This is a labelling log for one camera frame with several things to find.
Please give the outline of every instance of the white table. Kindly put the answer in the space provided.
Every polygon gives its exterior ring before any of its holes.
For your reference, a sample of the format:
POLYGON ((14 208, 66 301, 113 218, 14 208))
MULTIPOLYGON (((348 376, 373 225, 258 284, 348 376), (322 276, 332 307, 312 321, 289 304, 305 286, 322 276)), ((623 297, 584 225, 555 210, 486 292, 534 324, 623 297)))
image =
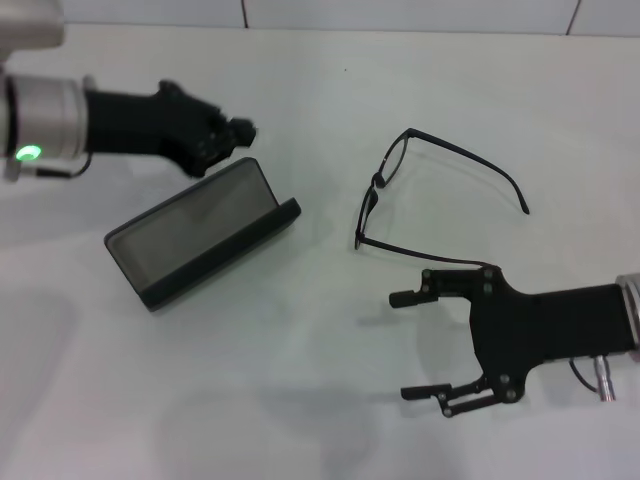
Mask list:
POLYGON ((73 26, 10 68, 141 93, 172 78, 254 119, 248 153, 303 215, 150 314, 102 238, 188 185, 177 168, 107 156, 69 184, 3 186, 3 480, 637 476, 627 357, 611 405, 566 363, 515 406, 446 420, 405 404, 403 386, 478 375, 468 307, 392 311, 429 264, 352 243, 371 175, 414 127, 503 166, 532 215, 500 177, 414 141, 372 236, 495 262, 525 292, 640 270, 640 39, 73 26))

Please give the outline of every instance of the black eyeglasses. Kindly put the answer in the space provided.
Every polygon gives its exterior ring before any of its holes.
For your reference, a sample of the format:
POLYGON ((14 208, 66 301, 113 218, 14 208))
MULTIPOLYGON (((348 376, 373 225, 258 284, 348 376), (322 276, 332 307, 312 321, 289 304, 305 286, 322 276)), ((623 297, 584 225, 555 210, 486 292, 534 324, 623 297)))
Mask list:
POLYGON ((527 202, 525 201, 524 196, 520 191, 520 187, 518 187, 518 184, 504 170, 496 167, 490 162, 487 162, 485 159, 480 158, 479 156, 471 152, 468 152, 463 148, 457 147, 449 142, 434 137, 433 135, 429 135, 428 133, 410 128, 391 144, 391 147, 389 147, 389 150, 387 150, 387 154, 384 156, 384 159, 380 164, 380 168, 373 175, 373 177, 371 177, 371 185, 367 189, 367 192, 364 194, 364 200, 362 201, 362 207, 360 208, 360 216, 358 217, 358 226, 356 228, 355 240, 356 250, 360 247, 361 244, 364 243, 365 245, 381 248, 390 252, 400 253, 402 255, 408 255, 411 257, 423 258, 425 260, 433 260, 436 262, 479 265, 482 267, 491 266, 491 264, 489 263, 479 262, 475 260, 461 260, 457 258, 440 257, 438 255, 429 255, 427 253, 415 252, 413 250, 407 250, 406 248, 400 248, 388 243, 373 240, 372 238, 368 238, 365 235, 364 231, 367 226, 369 215, 371 214, 371 211, 374 209, 374 207, 378 204, 378 193, 376 192, 376 189, 384 189, 387 185, 389 185, 391 180, 393 180, 393 177, 395 177, 398 169, 400 168, 400 165, 402 164, 404 154, 407 152, 407 144, 409 143, 410 138, 418 138, 420 140, 424 140, 425 142, 433 143, 434 145, 438 145, 439 147, 470 158, 474 162, 484 165, 494 172, 499 173, 504 178, 506 178, 511 185, 513 185, 513 188, 516 190, 516 194, 518 195, 518 200, 520 201, 520 207, 522 208, 522 211, 529 215, 529 207, 527 206, 527 202))

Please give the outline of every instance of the wall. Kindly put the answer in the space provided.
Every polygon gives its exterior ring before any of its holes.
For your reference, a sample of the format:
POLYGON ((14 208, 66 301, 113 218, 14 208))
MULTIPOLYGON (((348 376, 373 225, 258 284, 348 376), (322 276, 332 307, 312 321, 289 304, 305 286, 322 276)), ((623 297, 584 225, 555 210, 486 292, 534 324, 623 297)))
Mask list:
POLYGON ((67 17, 72 22, 320 30, 640 35, 640 2, 638 0, 62 0, 62 2, 67 17))

